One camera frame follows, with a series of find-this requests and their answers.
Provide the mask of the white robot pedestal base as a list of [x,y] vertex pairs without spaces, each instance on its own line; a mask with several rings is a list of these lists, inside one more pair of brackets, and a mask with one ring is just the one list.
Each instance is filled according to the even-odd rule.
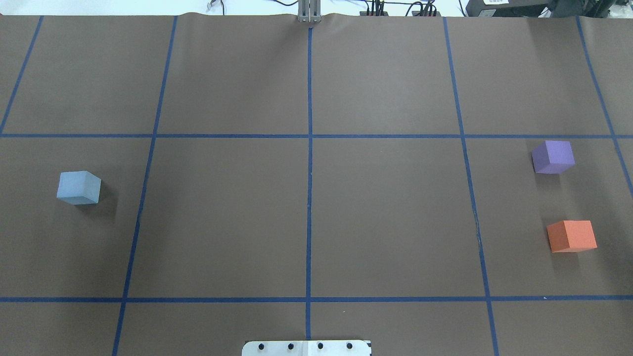
[[242,347],[242,356],[371,356],[366,340],[253,341]]

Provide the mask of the light blue foam block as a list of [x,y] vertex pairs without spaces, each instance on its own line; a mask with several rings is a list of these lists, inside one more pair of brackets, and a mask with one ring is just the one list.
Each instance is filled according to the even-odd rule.
[[56,198],[71,205],[98,204],[101,183],[89,171],[61,172]]

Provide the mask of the purple foam block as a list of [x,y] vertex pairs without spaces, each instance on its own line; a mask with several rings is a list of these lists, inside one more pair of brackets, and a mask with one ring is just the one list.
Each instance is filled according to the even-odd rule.
[[532,149],[531,157],[537,174],[561,174],[576,165],[569,140],[545,140]]

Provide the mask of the orange foam block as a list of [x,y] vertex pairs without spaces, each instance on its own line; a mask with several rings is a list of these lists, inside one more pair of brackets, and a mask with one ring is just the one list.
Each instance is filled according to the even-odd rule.
[[553,253],[577,253],[597,248],[591,221],[559,221],[545,229]]

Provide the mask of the aluminium frame post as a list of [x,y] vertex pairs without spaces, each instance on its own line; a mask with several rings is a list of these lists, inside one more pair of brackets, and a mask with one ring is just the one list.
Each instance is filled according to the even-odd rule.
[[298,22],[319,23],[322,20],[321,0],[298,0]]

